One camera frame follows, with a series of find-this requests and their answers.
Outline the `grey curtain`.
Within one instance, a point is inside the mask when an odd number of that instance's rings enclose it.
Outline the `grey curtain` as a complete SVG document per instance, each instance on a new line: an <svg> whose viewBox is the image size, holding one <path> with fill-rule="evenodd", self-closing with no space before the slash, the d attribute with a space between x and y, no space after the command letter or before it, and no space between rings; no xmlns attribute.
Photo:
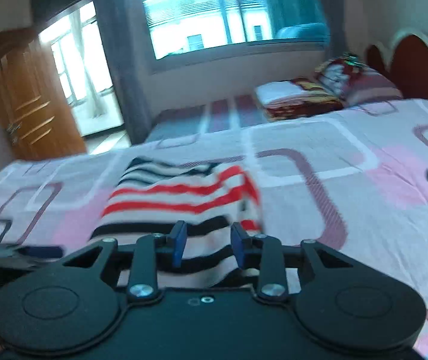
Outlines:
<svg viewBox="0 0 428 360"><path fill-rule="evenodd" d="M126 132L132 144L140 144L150 132L151 116L137 77L127 0L92 1Z"/></svg>
<svg viewBox="0 0 428 360"><path fill-rule="evenodd" d="M329 57L342 55L348 49L345 24L345 0L320 0L330 29Z"/></svg>

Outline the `grey curtain right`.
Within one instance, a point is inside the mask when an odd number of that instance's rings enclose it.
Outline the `grey curtain right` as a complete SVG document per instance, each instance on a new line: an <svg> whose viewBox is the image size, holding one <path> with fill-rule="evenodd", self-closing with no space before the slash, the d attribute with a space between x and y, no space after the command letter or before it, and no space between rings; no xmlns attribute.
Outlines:
<svg viewBox="0 0 428 360"><path fill-rule="evenodd" d="M342 55L348 49L345 24L345 0L320 0L330 29L329 57Z"/></svg>

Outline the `window with frame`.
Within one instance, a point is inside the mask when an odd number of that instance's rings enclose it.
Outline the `window with frame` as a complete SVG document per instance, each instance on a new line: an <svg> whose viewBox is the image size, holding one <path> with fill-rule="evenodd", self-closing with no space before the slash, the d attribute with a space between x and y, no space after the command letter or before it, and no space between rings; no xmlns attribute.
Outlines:
<svg viewBox="0 0 428 360"><path fill-rule="evenodd" d="M265 52L329 44L276 40L266 0L136 0L145 16L155 72Z"/></svg>

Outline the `grey curtain left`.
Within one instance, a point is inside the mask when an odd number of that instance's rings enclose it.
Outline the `grey curtain left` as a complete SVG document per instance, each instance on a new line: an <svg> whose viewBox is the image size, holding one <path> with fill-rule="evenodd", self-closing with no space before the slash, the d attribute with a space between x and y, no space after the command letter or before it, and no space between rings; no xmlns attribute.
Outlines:
<svg viewBox="0 0 428 360"><path fill-rule="evenodd" d="M132 144L140 144L150 132L151 116L137 77L127 0L92 1L126 132Z"/></svg>

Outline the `patterned red pillow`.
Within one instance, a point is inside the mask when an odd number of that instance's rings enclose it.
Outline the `patterned red pillow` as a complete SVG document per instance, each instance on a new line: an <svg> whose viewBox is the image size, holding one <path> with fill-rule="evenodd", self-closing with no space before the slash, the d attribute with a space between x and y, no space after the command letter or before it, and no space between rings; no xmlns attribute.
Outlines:
<svg viewBox="0 0 428 360"><path fill-rule="evenodd" d="M351 53L326 61L316 68L314 77L345 107L403 99L401 91L387 77Z"/></svg>

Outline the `red heart headboard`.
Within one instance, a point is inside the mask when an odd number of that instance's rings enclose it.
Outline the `red heart headboard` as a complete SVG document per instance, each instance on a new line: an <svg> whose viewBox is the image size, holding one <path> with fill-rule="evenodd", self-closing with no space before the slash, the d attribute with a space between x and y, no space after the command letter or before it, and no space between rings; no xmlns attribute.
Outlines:
<svg viewBox="0 0 428 360"><path fill-rule="evenodd" d="M428 35L410 28L399 30L389 45L369 45L365 62L395 84L405 98L428 100Z"/></svg>

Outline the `striped bed sheet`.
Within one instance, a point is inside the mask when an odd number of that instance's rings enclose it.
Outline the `striped bed sheet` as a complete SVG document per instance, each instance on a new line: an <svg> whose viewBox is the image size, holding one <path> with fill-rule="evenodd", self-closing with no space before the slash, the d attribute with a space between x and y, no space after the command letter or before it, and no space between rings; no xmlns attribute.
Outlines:
<svg viewBox="0 0 428 360"><path fill-rule="evenodd" d="M245 94L201 106L162 111L146 142L249 128L268 122L257 101Z"/></svg>

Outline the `white sheer curtain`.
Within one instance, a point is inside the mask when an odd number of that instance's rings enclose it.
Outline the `white sheer curtain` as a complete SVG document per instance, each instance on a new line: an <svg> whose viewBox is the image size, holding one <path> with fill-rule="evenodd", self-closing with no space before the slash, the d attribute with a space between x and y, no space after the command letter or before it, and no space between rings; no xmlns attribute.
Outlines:
<svg viewBox="0 0 428 360"><path fill-rule="evenodd" d="M106 113L106 108L102 103L96 88L94 87L94 83L89 74L89 69L86 64L86 50L82 37L82 26L80 21L80 10L77 9L73 13L70 14L69 20L71 23L71 31L74 38L74 42L77 48L77 51L80 55L81 66L84 76L84 82L86 85L86 98L88 105L90 107L91 118L95 119L100 116L104 116Z"/></svg>

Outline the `wooden door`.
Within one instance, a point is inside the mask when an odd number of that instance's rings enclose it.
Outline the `wooden door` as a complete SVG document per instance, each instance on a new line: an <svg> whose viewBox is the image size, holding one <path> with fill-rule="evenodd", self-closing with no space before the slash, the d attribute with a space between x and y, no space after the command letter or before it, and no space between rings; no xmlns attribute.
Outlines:
<svg viewBox="0 0 428 360"><path fill-rule="evenodd" d="M17 159L40 161L87 152L53 53L34 28L0 32L0 124L6 133L15 122L22 123L18 143L10 144Z"/></svg>

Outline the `striped white red black garment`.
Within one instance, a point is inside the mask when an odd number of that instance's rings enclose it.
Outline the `striped white red black garment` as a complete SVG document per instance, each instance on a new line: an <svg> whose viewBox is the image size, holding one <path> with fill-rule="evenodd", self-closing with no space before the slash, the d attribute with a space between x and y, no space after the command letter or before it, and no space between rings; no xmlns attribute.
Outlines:
<svg viewBox="0 0 428 360"><path fill-rule="evenodd" d="M251 236L263 230L261 195L251 175L234 163L176 166L137 157L128 165L91 241L114 237L134 244L150 233L167 235L178 221L187 241L178 268L158 269L159 286L208 288L255 286L259 272L241 271L230 247L230 227Z"/></svg>

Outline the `teal curtain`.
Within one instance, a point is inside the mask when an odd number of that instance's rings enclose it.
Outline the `teal curtain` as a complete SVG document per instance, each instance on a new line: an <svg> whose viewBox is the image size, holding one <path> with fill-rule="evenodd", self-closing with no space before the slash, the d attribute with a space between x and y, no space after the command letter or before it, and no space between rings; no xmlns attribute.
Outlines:
<svg viewBox="0 0 428 360"><path fill-rule="evenodd" d="M320 0L266 0L266 4L274 39L321 44L330 41Z"/></svg>

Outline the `folded white red blanket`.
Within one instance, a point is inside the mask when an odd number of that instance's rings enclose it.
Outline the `folded white red blanket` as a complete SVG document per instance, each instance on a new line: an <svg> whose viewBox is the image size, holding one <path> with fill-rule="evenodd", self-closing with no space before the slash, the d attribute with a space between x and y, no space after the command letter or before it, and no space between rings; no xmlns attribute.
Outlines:
<svg viewBox="0 0 428 360"><path fill-rule="evenodd" d="M332 92L305 77L269 82L255 88L254 95L271 120L318 116L344 108Z"/></svg>

